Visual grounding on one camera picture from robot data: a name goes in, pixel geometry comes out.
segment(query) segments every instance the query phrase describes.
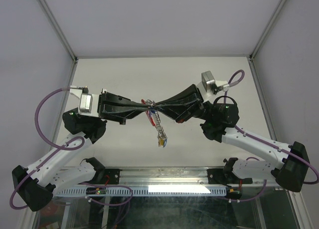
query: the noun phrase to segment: purple cable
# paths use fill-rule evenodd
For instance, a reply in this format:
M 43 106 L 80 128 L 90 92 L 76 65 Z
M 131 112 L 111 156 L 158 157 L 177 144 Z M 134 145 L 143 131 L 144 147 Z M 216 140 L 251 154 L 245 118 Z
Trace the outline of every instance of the purple cable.
M 116 228 L 116 225 L 117 224 L 119 224 L 121 221 L 123 221 L 123 219 L 126 217 L 126 215 L 129 213 L 129 210 L 130 210 L 130 206 L 131 206 L 131 204 L 130 204 L 130 201 L 129 201 L 129 203 L 128 203 L 128 208 L 127 208 L 127 210 L 126 210 L 126 213 L 124 214 L 124 216 L 122 216 L 122 218 L 118 221 L 118 222 L 116 222 L 115 223 L 115 225 L 114 225 L 114 227 L 112 228 L 112 229 L 114 229 L 114 228 Z
M 248 157 L 248 158 L 246 158 L 246 161 L 249 160 L 249 159 L 255 159 L 255 160 L 259 161 L 259 159 L 255 158 L 255 157 Z
M 60 150 L 66 150 L 66 151 L 72 151 L 72 150 L 77 150 L 79 148 L 81 148 L 83 145 L 84 145 L 84 139 L 82 139 L 82 143 L 79 145 L 79 146 L 76 146 L 74 148 L 64 148 L 64 147 L 61 147 L 55 143 L 52 143 L 50 140 L 48 140 L 45 135 L 42 133 L 41 129 L 40 129 L 40 126 L 39 126 L 39 112 L 40 112 L 40 109 L 41 107 L 43 106 L 43 104 L 45 103 L 46 100 L 48 100 L 50 97 L 52 97 L 53 95 L 59 93 L 59 92 L 62 92 L 62 91 L 69 91 L 70 88 L 59 88 L 55 91 L 53 91 L 52 93 L 49 93 L 48 95 L 45 96 L 45 98 L 43 98 L 41 100 L 41 102 L 39 103 L 39 105 L 37 106 L 36 108 L 36 111 L 35 111 L 35 115 L 34 115 L 34 123 L 35 123 L 35 128 L 38 132 L 38 134 L 40 135 L 40 137 L 47 143 L 49 144 L 50 146 L 54 147 L 54 148 L 57 148 L 57 149 L 60 149 Z
M 77 146 L 77 147 L 74 147 L 74 148 L 65 149 L 65 148 L 64 148 L 65 145 L 59 146 L 59 145 L 56 145 L 56 144 L 52 143 L 50 140 L 48 140 L 48 139 L 44 136 L 44 134 L 42 133 L 42 131 L 41 131 L 41 129 L 40 129 L 40 126 L 39 126 L 39 112 L 40 112 L 40 109 L 41 109 L 41 107 L 43 106 L 43 104 L 44 104 L 50 97 L 52 97 L 53 95 L 55 95 L 55 94 L 57 94 L 57 93 L 59 93 L 59 92 L 62 92 L 62 91 L 69 91 L 69 90 L 70 90 L 70 88 L 60 88 L 60 89 L 57 89 L 57 90 L 53 91 L 52 93 L 49 93 L 48 95 L 45 96 L 45 98 L 43 98 L 43 99 L 41 100 L 41 102 L 39 103 L 39 105 L 38 105 L 37 108 L 36 108 L 35 115 L 34 115 L 34 123 L 35 123 L 35 128 L 36 128 L 38 134 L 40 135 L 40 137 L 41 137 L 47 144 L 49 144 L 49 145 L 52 146 L 52 147 L 57 148 L 57 150 L 55 150 L 51 155 L 49 155 L 45 160 L 43 160 L 43 162 L 41 162 L 41 163 L 36 167 L 37 170 L 39 170 L 47 161 L 49 161 L 49 160 L 50 160 L 55 154 L 57 154 L 60 150 L 66 150 L 66 151 L 77 150 L 77 149 L 81 148 L 81 147 L 84 145 L 84 143 L 85 143 L 84 138 L 82 138 L 82 137 L 75 137 L 75 138 L 71 139 L 70 141 L 68 141 L 66 144 L 68 145 L 68 144 L 70 144 L 70 143 L 72 143 L 73 141 L 78 140 L 78 139 L 80 139 L 80 140 L 82 141 L 81 144 L 80 144 L 79 146 Z M 29 177 L 31 177 L 34 173 L 35 173 L 35 170 L 32 170 L 27 176 L 25 176 L 25 177 L 21 180 L 21 182 L 20 182 L 20 183 L 17 185 L 17 187 L 14 189 L 13 193 L 11 194 L 10 201 L 9 201 L 10 207 L 11 207 L 12 209 L 21 210 L 21 209 L 25 209 L 25 208 L 28 207 L 28 205 L 25 205 L 25 206 L 23 206 L 23 207 L 16 207 L 16 206 L 13 204 L 13 198 L 14 198 L 15 194 L 17 193 L 17 191 L 20 189 L 21 185 L 22 185 Z
M 233 81 L 234 77 L 235 77 L 237 74 L 239 74 L 239 73 L 241 73 L 240 78 L 239 78 L 237 81 L 235 81 L 235 82 L 232 83 L 231 81 Z M 231 88 L 231 87 L 237 85 L 238 83 L 240 83 L 240 82 L 244 79 L 244 77 L 245 77 L 245 71 L 242 70 L 242 69 L 239 69 L 238 71 L 236 71 L 236 72 L 230 77 L 230 80 L 228 81 L 229 87 Z
M 315 181 L 313 181 L 313 182 L 304 182 L 304 184 L 313 185 L 313 184 L 319 183 L 319 173 L 316 170 L 316 168 L 314 168 L 314 166 L 312 166 L 309 162 L 307 162 L 305 159 L 297 156 L 296 154 L 288 152 L 285 149 L 282 149 L 281 151 L 284 152 L 284 153 L 287 153 L 289 156 L 292 156 L 292 157 L 298 159 L 299 161 L 301 161 L 302 163 L 306 164 L 315 173 L 315 175 L 317 176 L 317 179 Z
M 125 206 L 126 206 L 126 205 L 129 205 L 129 204 L 130 204 L 130 202 L 127 203 L 127 204 L 125 204 L 124 206 L 123 206 L 123 205 L 120 206 L 120 208 L 119 208 L 119 213 L 118 213 L 118 215 L 116 216 L 116 219 L 115 219 L 115 221 L 114 221 L 114 226 L 113 226 L 112 228 L 114 228 L 114 227 L 116 226 L 116 224 L 118 223 L 118 220 L 120 219 L 120 215 L 122 214 L 122 212 L 123 212 L 124 209 L 125 209 Z
M 124 205 L 126 203 L 128 203 L 132 197 L 133 197 L 133 190 L 127 186 L 123 186 L 123 185 L 114 185 L 114 186 L 111 186 L 111 185 L 103 185 L 103 186 L 99 186 L 99 185 L 94 185 L 94 184 L 90 184 L 90 183 L 80 183 L 80 184 L 83 184 L 83 185 L 87 185 L 87 186 L 90 186 L 90 187 L 94 187 L 94 188 L 126 188 L 128 189 L 130 192 L 131 192 L 131 195 L 130 197 L 125 201 L 125 202 L 122 202 L 122 203 L 118 203 L 118 204 L 108 204 L 108 203 L 102 203 L 102 202 L 99 202 L 97 200 L 94 200 L 93 198 L 90 198 L 88 197 L 90 200 L 92 200 L 93 202 L 97 203 L 97 204 L 100 204 L 100 205 L 104 205 L 104 206 L 120 206 L 120 205 Z
M 255 158 L 255 157 L 246 158 L 246 160 L 249 160 L 249 159 L 255 159 L 255 160 L 259 161 L 259 159 Z M 243 200 L 228 199 L 228 198 L 221 198 L 221 199 L 228 200 L 228 201 L 230 200 L 231 202 L 249 202 L 251 200 L 254 200 L 254 199 L 260 197 L 264 193 L 264 191 L 266 189 L 266 185 L 267 185 L 267 180 L 264 181 L 263 188 L 261 189 L 261 191 L 256 196 L 254 196 L 252 198 L 243 199 Z
M 83 139 L 82 137 L 75 137 L 73 139 L 71 139 L 70 141 L 68 141 L 66 144 L 70 144 L 72 143 L 73 141 L 75 140 L 78 140 L 78 139 Z M 44 159 L 37 167 L 36 169 L 39 170 L 47 161 L 49 161 L 55 154 L 57 154 L 60 150 L 59 149 L 56 149 L 53 153 L 51 153 L 46 159 Z M 29 178 L 32 176 L 32 174 L 34 174 L 36 172 L 36 170 L 32 170 L 27 176 L 25 176 L 21 182 L 16 186 L 16 188 L 14 189 L 13 193 L 11 194 L 11 197 L 10 197 L 10 207 L 12 209 L 15 209 L 15 210 L 21 210 L 21 209 L 25 209 L 28 207 L 28 205 L 25 205 L 23 207 L 16 207 L 14 204 L 13 204 L 13 198 L 15 196 L 15 194 L 19 191 L 21 185 Z
M 239 78 L 236 82 L 234 82 L 234 83 L 236 83 L 236 84 L 233 84 L 231 81 L 232 81 L 232 80 L 234 79 L 234 77 L 235 77 L 238 73 L 240 73 L 240 72 L 242 73 L 241 76 L 240 76 L 240 78 Z M 235 73 L 233 74 L 233 76 L 231 76 L 230 80 L 228 81 L 229 87 L 232 87 L 232 86 L 237 85 L 241 80 L 243 80 L 244 76 L 245 76 L 245 72 L 244 72 L 242 69 L 240 69 L 240 70 L 238 70 L 237 72 L 235 72 Z M 241 134 L 244 134 L 244 133 L 245 133 L 245 132 L 244 132 L 241 128 L 239 128 L 237 125 L 235 126 L 235 128 L 236 128 L 237 131 L 239 131 Z M 254 140 L 258 141 L 258 142 L 261 142 L 261 143 L 263 143 L 263 144 L 266 144 L 266 145 L 268 145 L 268 146 L 270 146 L 270 147 L 273 147 L 273 148 L 279 150 L 279 147 L 278 147 L 277 145 L 274 145 L 274 144 L 272 144 L 272 143 L 269 143 L 269 142 L 267 142 L 267 141 L 265 141 L 265 140 L 263 140 L 263 139 L 260 139 L 260 138 L 258 138 L 258 137 L 255 137 L 255 136 L 253 136 L 253 135 L 251 135 L 251 134 L 249 134 L 249 133 L 246 133 L 246 136 L 248 136 L 248 137 L 250 137 L 250 138 L 252 138 L 252 139 L 254 139 Z M 315 181 L 313 181 L 313 182 L 304 182 L 304 184 L 313 185 L 313 184 L 319 183 L 319 172 L 316 170 L 316 168 L 314 168 L 314 166 L 312 166 L 309 162 L 307 162 L 307 161 L 304 160 L 303 158 L 297 156 L 296 154 L 293 154 L 293 153 L 291 153 L 291 152 L 288 152 L 288 151 L 285 150 L 285 149 L 282 149 L 281 152 L 284 152 L 284 153 L 288 154 L 289 156 L 298 159 L 300 162 L 306 164 L 306 165 L 315 173 L 317 179 L 316 179 Z

